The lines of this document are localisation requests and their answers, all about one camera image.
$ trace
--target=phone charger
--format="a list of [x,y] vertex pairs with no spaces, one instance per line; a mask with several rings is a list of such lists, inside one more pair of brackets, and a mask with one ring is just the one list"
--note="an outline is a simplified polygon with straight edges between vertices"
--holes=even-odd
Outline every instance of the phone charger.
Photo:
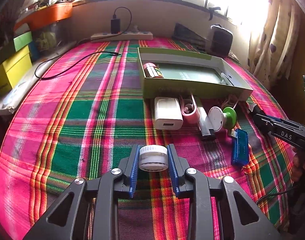
[[178,130],[182,126],[182,115],[177,98],[155,98],[155,128]]

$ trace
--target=window curtain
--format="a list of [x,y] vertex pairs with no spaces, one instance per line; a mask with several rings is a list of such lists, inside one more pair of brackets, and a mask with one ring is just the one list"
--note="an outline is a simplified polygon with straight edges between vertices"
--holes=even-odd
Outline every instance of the window curtain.
[[248,70],[267,88],[289,78],[300,7],[295,0],[250,0]]

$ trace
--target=black cord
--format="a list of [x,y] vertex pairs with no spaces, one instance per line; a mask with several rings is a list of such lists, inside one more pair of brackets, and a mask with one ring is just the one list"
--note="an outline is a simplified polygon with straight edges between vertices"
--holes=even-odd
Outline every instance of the black cord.
[[75,65],[77,65],[79,62],[81,62],[83,59],[85,59],[85,58],[87,58],[87,57],[89,57],[89,56],[91,56],[91,55],[98,54],[98,53],[110,53],[111,55],[115,55],[115,56],[120,55],[120,53],[112,52],[112,51],[105,51],[105,50],[93,52],[93,53],[91,53],[91,54],[86,55],[85,57],[83,57],[82,59],[78,60],[76,63],[74,63],[73,65],[71,65],[69,68],[63,70],[62,72],[60,72],[60,73],[58,73],[58,74],[56,74],[56,75],[53,75],[53,76],[50,76],[50,77],[39,77],[39,76],[37,76],[36,72],[37,72],[38,68],[40,67],[40,65],[46,63],[47,61],[50,61],[50,60],[54,59],[54,58],[51,58],[51,59],[48,59],[48,60],[46,60],[46,61],[44,61],[44,62],[41,62],[41,63],[37,66],[37,68],[35,69],[35,76],[36,76],[37,78],[39,78],[40,80],[50,80],[50,79],[53,79],[53,78],[55,78],[55,77],[60,76],[61,74],[65,73],[65,72],[67,72],[68,70],[72,69]]
[[129,24],[128,24],[128,26],[127,26],[126,30],[124,30],[123,32],[118,33],[118,34],[116,34],[116,35],[111,35],[111,36],[105,36],[105,37],[101,37],[101,38],[96,38],[96,39],[93,39],[93,40],[91,40],[91,41],[97,41],[97,40],[102,40],[102,39],[107,39],[107,38],[111,38],[111,37],[119,36],[119,35],[124,34],[126,31],[128,31],[128,29],[129,29],[129,27],[130,27],[130,25],[131,25],[131,21],[132,21],[132,14],[131,14],[131,10],[129,10],[127,7],[120,6],[120,7],[117,7],[117,8],[115,9],[115,11],[114,11],[114,15],[116,14],[117,9],[119,9],[119,8],[124,8],[124,9],[128,10],[128,11],[129,11],[129,14],[131,15],[131,19],[130,19],[130,21],[129,21]]
[[[112,35],[112,36],[107,36],[107,37],[101,37],[101,38],[93,39],[93,41],[102,40],[102,39],[106,39],[106,38],[111,38],[111,37],[114,37],[114,36],[122,35],[122,34],[124,34],[126,31],[129,30],[129,27],[130,27],[131,22],[132,22],[131,10],[129,10],[127,7],[120,6],[120,7],[117,7],[117,8],[115,9],[114,15],[116,14],[117,9],[119,9],[119,8],[127,9],[127,10],[129,11],[130,16],[131,16],[131,19],[130,19],[130,21],[129,21],[129,24],[128,24],[126,30],[124,30],[123,32],[118,33],[118,34],[116,34],[116,35]],[[48,62],[48,61],[51,61],[51,60],[53,60],[53,59],[56,59],[56,58],[58,58],[58,57],[61,57],[62,55],[64,55],[64,54],[66,54],[67,52],[69,52],[70,50],[72,50],[72,49],[76,48],[77,46],[79,46],[79,45],[81,45],[81,44],[83,44],[83,43],[86,43],[86,42],[88,42],[88,41],[91,41],[91,39],[86,38],[86,39],[80,40],[79,42],[77,42],[77,44],[76,44],[75,46],[71,47],[70,49],[68,49],[68,50],[65,51],[64,53],[62,53],[62,54],[60,54],[60,55],[58,55],[58,56],[56,56],[56,57],[53,57],[53,58],[51,58],[51,59],[48,59],[48,60],[46,60],[46,61],[44,61],[44,62],[41,62],[41,63],[37,66],[37,68],[35,69],[35,77],[37,77],[37,78],[40,79],[40,80],[49,80],[49,79],[58,77],[58,76],[60,76],[61,74],[65,73],[66,71],[70,70],[70,69],[71,69],[72,67],[74,67],[75,65],[77,65],[77,64],[78,64],[79,62],[81,62],[83,59],[85,59],[85,58],[87,58],[87,57],[89,57],[89,56],[91,56],[91,55],[93,55],[93,54],[96,54],[96,53],[102,53],[102,52],[103,52],[103,53],[110,53],[110,54],[112,54],[112,55],[120,55],[120,54],[117,53],[117,52],[110,52],[110,51],[98,51],[98,52],[94,52],[94,53],[91,53],[91,54],[89,54],[89,55],[83,57],[81,60],[77,61],[75,64],[73,64],[73,65],[72,65],[71,67],[69,67],[68,69],[66,69],[66,70],[64,70],[64,71],[62,71],[62,72],[60,72],[60,73],[58,73],[58,74],[56,74],[56,75],[54,75],[54,76],[51,76],[51,77],[44,77],[44,78],[43,78],[43,77],[37,76],[36,72],[37,72],[37,69],[40,67],[40,65],[42,65],[42,64],[44,64],[44,63],[46,63],[46,62]]]
[[296,188],[296,186],[295,186],[295,187],[291,187],[290,189],[287,189],[287,190],[282,191],[282,192],[271,193],[271,194],[267,194],[267,195],[265,195],[265,196],[262,196],[262,197],[260,197],[260,198],[256,201],[256,205],[258,205],[264,198],[282,195],[282,194],[285,194],[285,193],[288,193],[288,192],[294,190],[295,188]]

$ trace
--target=metal screw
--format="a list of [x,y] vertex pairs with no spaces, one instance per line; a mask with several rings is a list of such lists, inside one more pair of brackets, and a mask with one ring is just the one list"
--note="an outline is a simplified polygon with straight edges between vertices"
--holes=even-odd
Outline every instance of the metal screw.
[[227,183],[233,183],[233,177],[230,177],[230,176],[225,176],[223,178],[223,180]]
[[197,171],[196,171],[196,169],[194,169],[194,168],[188,168],[188,169],[187,169],[187,173],[190,174],[190,175],[193,175],[193,174],[196,174]]
[[120,174],[121,172],[122,172],[122,170],[119,169],[119,168],[114,168],[114,169],[112,169],[112,174],[113,174],[113,175],[118,175],[118,174]]
[[77,179],[75,179],[75,184],[80,185],[80,184],[83,184],[84,181],[85,180],[83,178],[77,178]]

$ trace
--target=yellow box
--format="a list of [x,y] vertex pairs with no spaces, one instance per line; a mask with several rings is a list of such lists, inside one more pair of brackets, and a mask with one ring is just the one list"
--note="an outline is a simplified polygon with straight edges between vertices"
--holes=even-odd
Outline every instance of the yellow box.
[[28,45],[0,64],[0,96],[12,90],[32,67]]

